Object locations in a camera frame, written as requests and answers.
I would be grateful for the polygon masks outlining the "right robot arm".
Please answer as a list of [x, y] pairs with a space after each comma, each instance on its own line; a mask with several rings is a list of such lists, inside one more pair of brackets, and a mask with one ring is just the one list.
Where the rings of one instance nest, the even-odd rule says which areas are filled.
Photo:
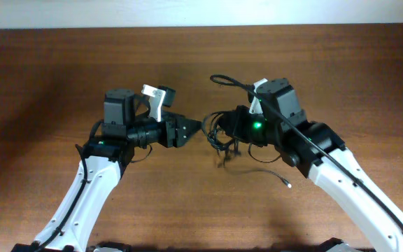
[[248, 93], [240, 106], [220, 119], [225, 133], [247, 144], [272, 145], [282, 160], [325, 191], [358, 226], [377, 251], [403, 251], [403, 212], [373, 182], [326, 124], [309, 121], [285, 78], [227, 85]]

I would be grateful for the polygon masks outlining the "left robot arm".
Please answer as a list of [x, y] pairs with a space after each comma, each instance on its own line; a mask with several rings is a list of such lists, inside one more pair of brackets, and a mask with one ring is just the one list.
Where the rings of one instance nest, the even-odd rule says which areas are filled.
[[14, 251], [85, 251], [93, 227], [111, 191], [119, 184], [136, 148], [180, 148], [201, 129], [198, 120], [164, 111], [175, 90], [144, 85], [141, 94], [113, 89], [104, 95], [104, 117], [87, 142], [76, 149], [78, 171], [49, 223], [31, 244]]

